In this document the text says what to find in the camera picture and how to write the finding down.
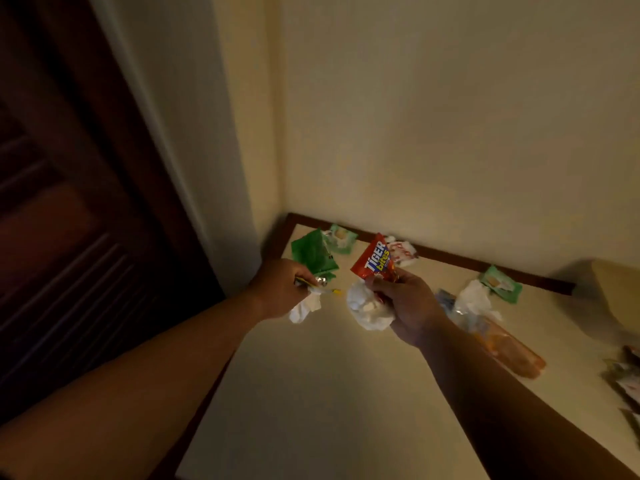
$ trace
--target forearm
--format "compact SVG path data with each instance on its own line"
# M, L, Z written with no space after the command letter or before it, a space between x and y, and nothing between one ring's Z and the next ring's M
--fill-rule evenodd
M446 318L420 350L492 479L637 479Z
M146 478L259 316L231 298L69 384L0 430L0 471Z

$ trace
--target person's left arm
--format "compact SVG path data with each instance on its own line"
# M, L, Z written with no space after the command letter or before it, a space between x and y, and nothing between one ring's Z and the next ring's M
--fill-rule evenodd
M245 334L290 311L315 283L305 266L266 263L247 290L99 367L0 429L12 480L144 479L180 437Z

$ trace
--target person's left hand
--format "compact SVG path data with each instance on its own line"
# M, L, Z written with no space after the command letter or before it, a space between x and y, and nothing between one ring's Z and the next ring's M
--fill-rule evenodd
M256 298L261 318L281 317L308 296L306 286L295 284L296 276L317 283L305 265L291 259L268 260L260 266L245 292Z

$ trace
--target human hand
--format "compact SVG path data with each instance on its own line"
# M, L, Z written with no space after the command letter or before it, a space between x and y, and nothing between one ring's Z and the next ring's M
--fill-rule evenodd
M316 284L316 277L304 264L291 259L273 259L262 263L245 293L255 299L260 318L276 318L290 312L309 294L306 286L295 283L296 276Z
M447 316L422 278L404 269L396 269L396 272L396 283L370 276L366 284L370 290L391 300L397 317L391 323L391 329L407 344L417 347L425 330L443 318L447 320Z

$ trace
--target brown table edge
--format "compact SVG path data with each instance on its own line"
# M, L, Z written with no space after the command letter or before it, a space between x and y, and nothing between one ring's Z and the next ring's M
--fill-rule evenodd
M320 219L316 219L314 217L303 216L301 214L295 214L290 212L287 217L284 218L283 222L276 227L274 233L271 234L271 238L268 240L267 245L264 247L264 251L262 253L262 257L265 259L277 259L282 256L282 253L287 247L289 240L291 238L291 234L296 228L296 225L303 225L307 227L320 228L322 230L328 230L331 227L331 222L323 221ZM375 233L363 231L361 229L356 229L354 227L348 225L342 225L346 229L349 229L352 232L358 234L358 239L361 241L372 241ZM444 262L447 264L452 264L453 266L464 267L466 269L471 269L472 271L477 271L478 273L482 273L486 271L486 269L491 266L490 263L484 261L478 261L477 259L466 258L463 256L458 256L452 253L448 253L445 251L439 251L437 249L428 248L426 246L420 246L414 244L415 249L418 251L418 255L424 258L433 259L435 261ZM517 271L515 269L511 269L508 267L497 266L501 271L505 272L509 277L513 278L519 283L523 283L526 285L535 286L537 288L542 288L544 290L553 291L555 293L571 295L571 291L573 290L574 283L569 283L561 280L556 280L553 278L546 278L544 276L537 276L535 274L524 273L523 271ZM200 404L198 411L194 415L193 419L189 423L187 430L185 430L184 434L180 437L180 440L173 446L172 450L165 457L163 462L171 460L175 463L175 468L173 471L175 472L180 464L182 457L187 452L187 448L193 439L193 436L198 428L204 413L207 411L209 404L213 398L213 395L220 385L222 377L227 370L227 365L220 373L216 383L213 385L207 396L204 398L203 402ZM167 465L162 468L163 471L167 471ZM150 477L153 480L159 480L161 477ZM185 480L178 476L174 476L175 480Z

